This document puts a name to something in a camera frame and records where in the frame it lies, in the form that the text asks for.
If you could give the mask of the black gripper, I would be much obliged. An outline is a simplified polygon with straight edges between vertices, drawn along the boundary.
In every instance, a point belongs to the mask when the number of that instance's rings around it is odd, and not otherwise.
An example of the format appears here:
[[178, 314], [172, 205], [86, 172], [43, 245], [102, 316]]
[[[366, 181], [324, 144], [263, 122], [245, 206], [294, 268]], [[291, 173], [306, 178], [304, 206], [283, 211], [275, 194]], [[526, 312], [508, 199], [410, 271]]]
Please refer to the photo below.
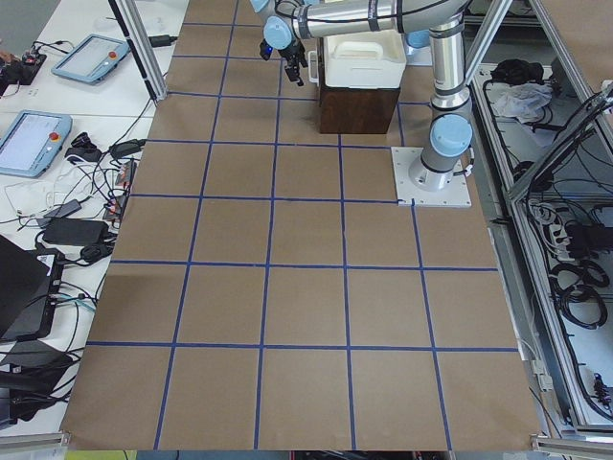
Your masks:
[[288, 79], [303, 86], [304, 81], [301, 77], [301, 69], [307, 67], [306, 50], [302, 43], [292, 43], [280, 51], [280, 56], [284, 59], [284, 71]]

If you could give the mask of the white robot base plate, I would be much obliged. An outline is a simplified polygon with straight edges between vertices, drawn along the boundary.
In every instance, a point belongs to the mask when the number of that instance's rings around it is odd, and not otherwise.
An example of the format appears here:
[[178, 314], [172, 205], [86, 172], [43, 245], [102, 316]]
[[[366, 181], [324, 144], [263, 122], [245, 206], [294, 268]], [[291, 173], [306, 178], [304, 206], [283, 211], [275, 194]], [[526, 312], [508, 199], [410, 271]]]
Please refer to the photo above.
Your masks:
[[469, 208], [471, 199], [460, 159], [450, 172], [431, 172], [422, 148], [392, 147], [397, 204], [430, 208]]

